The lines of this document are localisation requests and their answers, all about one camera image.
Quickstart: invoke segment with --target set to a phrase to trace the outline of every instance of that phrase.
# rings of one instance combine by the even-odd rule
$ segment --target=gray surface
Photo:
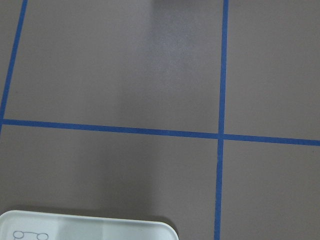
[[[320,1],[231,1],[225,132],[320,139]]]
[[[4,126],[0,211],[163,221],[212,240],[217,142]]]
[[[224,143],[221,240],[316,240],[320,147]]]
[[[11,0],[0,1],[0,99],[4,90],[7,70],[14,44],[19,19],[21,2]]]
[[[218,131],[220,0],[32,0],[6,118]]]

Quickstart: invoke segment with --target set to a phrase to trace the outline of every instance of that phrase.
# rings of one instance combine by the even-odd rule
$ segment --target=blue tape
[[[224,134],[224,139],[234,140],[234,141],[259,142],[259,143],[320,146],[320,140],[309,140],[309,139],[299,139],[299,138]]]
[[[214,240],[220,240],[220,230],[221,230],[221,201],[222,201],[222,180],[223,180],[223,160],[224,160],[225,109],[226,109],[228,8],[229,8],[229,1],[224,0],[223,15],[222,15],[219,123],[218,123],[218,146],[217,146],[216,182],[215,182]]]
[[[60,123],[60,122],[45,122],[45,121],[27,121],[27,120],[13,120],[13,119],[4,119],[3,124],[13,125],[13,126],[41,127],[41,128],[54,128],[54,129],[73,129],[73,130],[112,132],[112,133],[172,136],[172,137],[184,137],[184,138],[218,139],[217,133],[194,132],[194,131],[176,131],[176,130],[161,130],[161,129],[136,128],[136,127],[102,126],[102,125],[87,125],[87,124],[73,124],[73,123]]]
[[[10,84],[11,84],[11,78],[12,78],[12,74],[13,74],[14,67],[15,67],[16,56],[17,56],[22,26],[24,24],[27,4],[28,4],[28,0],[23,0],[22,5],[21,5],[18,25],[16,27],[16,32],[15,32],[14,42],[13,42],[13,46],[12,46],[8,71],[6,74],[6,79],[5,79],[5,84],[4,84],[3,94],[2,94],[2,100],[1,100],[1,106],[0,106],[0,134],[1,134],[2,125],[4,122],[5,111],[6,111],[9,90],[10,90]]]

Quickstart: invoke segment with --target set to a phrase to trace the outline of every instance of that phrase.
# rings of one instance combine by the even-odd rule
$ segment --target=horizontal blue line
[[[218,139],[217,133],[194,132],[194,131],[176,131],[176,130],[161,130],[161,129],[136,128],[136,127],[102,126],[102,125],[87,125],[87,124],[13,120],[13,119],[4,119],[3,124],[14,125],[14,126],[54,128],[54,129],[74,129],[74,130],[100,131],[100,132],[112,132],[112,133],[160,135],[160,136],[200,138],[200,139]]]
[[[149,129],[149,128],[102,126],[102,125],[60,123],[60,122],[47,122],[47,121],[4,119],[3,124],[12,125],[12,126],[40,127],[40,128],[53,128],[53,129],[73,129],[73,130],[87,130],[87,131],[98,131],[98,132],[127,133],[127,134],[160,135],[160,136],[172,136],[172,137],[184,137],[184,138],[200,138],[200,139],[218,139],[219,138],[218,133],[210,133],[210,132],[161,130],[161,129]],[[283,138],[283,137],[271,137],[271,136],[235,135],[235,134],[223,134],[222,136],[224,140],[320,146],[320,140]]]
[[[308,140],[308,139],[299,139],[299,138],[249,136],[249,135],[235,135],[235,134],[224,134],[223,138],[225,140],[234,140],[234,141],[320,146],[320,140]]]

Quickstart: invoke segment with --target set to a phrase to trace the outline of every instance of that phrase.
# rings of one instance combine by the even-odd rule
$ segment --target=white tray
[[[7,211],[0,240],[179,240],[172,227],[155,221]]]

